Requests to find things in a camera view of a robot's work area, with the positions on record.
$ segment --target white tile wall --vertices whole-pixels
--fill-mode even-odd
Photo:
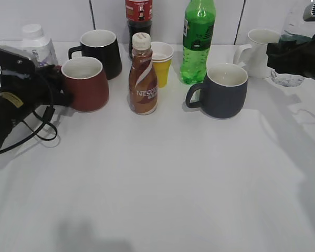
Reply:
[[[92,0],[97,29],[109,29],[122,43],[128,43],[125,0]],[[184,12],[190,0],[153,0],[152,39],[171,44],[182,43]],[[215,0],[217,8],[214,44],[233,44],[243,0]]]
[[[301,0],[246,0],[237,44],[244,44],[247,33],[256,28],[268,28],[281,33],[286,16]]]
[[[30,23],[55,41],[78,41],[93,29],[88,0],[0,0],[0,40],[21,39],[21,27]]]

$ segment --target clear plastic bottle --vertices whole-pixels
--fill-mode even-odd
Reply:
[[[313,0],[298,0],[298,4],[294,4],[283,26],[280,42],[296,40],[297,44],[302,44],[312,39],[315,34],[315,22],[305,22],[303,20],[303,13],[312,2]],[[298,87],[303,83],[305,77],[279,74],[272,70],[271,79],[274,83],[284,87]]]
[[[40,66],[58,65],[53,41],[46,36],[40,25],[26,25],[22,28],[22,50],[36,56]]]
[[[133,35],[133,62],[129,76],[131,109],[141,115],[151,114],[158,106],[158,78],[151,49],[151,37],[147,33]]]
[[[185,84],[202,82],[216,20],[213,0],[191,0],[186,11],[183,33],[181,78]]]

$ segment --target white bottle cap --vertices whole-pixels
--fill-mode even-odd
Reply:
[[[132,37],[132,44],[136,50],[148,50],[151,48],[151,36],[148,33],[136,33]]]
[[[40,25],[25,25],[22,27],[23,37],[24,38],[39,38],[43,37],[43,29]]]

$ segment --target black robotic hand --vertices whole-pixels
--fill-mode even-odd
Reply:
[[[301,75],[315,80],[315,35],[312,41],[271,43],[267,47],[268,64],[278,73]]]

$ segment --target nescafe bottle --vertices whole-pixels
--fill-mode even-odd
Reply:
[[[136,33],[151,33],[153,0],[125,0],[127,25],[130,31],[129,56],[132,59],[132,37]]]
[[[131,109],[146,115],[153,113],[158,105],[158,78],[152,62],[151,36],[136,33],[132,41],[133,62],[129,76]]]

